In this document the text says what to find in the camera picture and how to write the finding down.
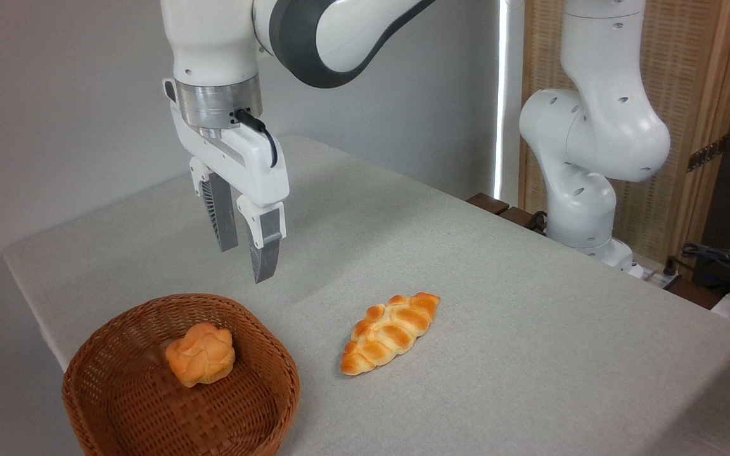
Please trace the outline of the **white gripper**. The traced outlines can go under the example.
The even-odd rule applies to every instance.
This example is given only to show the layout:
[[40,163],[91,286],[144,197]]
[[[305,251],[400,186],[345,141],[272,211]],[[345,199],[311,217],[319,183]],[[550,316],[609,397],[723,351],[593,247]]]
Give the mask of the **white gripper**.
[[275,274],[286,237],[289,181],[280,144],[264,127],[258,78],[201,87],[164,80],[182,146],[193,156],[191,178],[222,252],[238,245],[231,185],[242,195],[255,283]]

